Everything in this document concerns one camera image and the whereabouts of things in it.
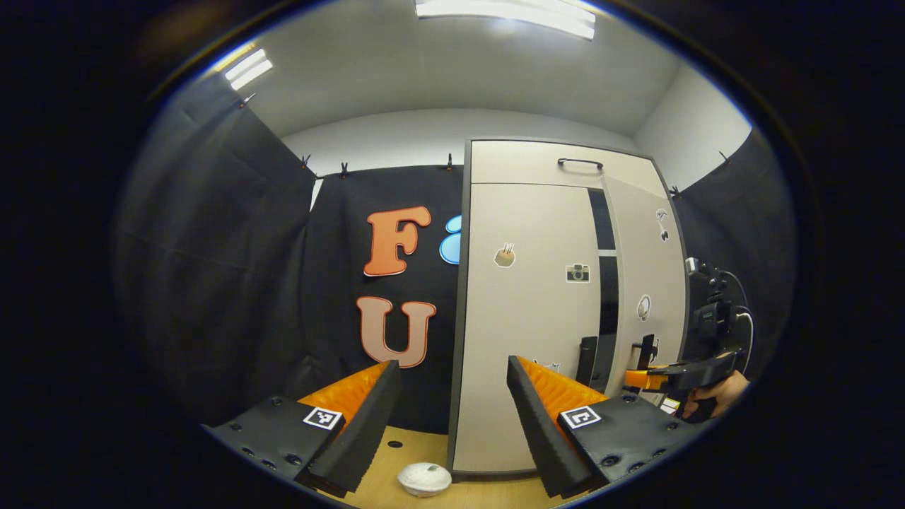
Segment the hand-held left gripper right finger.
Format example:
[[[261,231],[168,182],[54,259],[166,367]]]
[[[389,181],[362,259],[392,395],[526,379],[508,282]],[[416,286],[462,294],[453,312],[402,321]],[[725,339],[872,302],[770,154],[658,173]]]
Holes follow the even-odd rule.
[[[520,356],[508,358],[506,384],[550,497],[633,480],[706,429],[673,418],[636,394],[607,397]]]

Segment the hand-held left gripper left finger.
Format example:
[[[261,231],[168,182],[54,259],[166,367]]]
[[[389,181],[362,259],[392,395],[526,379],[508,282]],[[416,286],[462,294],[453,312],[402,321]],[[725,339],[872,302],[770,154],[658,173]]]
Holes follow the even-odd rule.
[[[259,470],[343,498],[356,492],[402,391],[396,360],[375,364],[306,397],[265,397],[203,429]]]

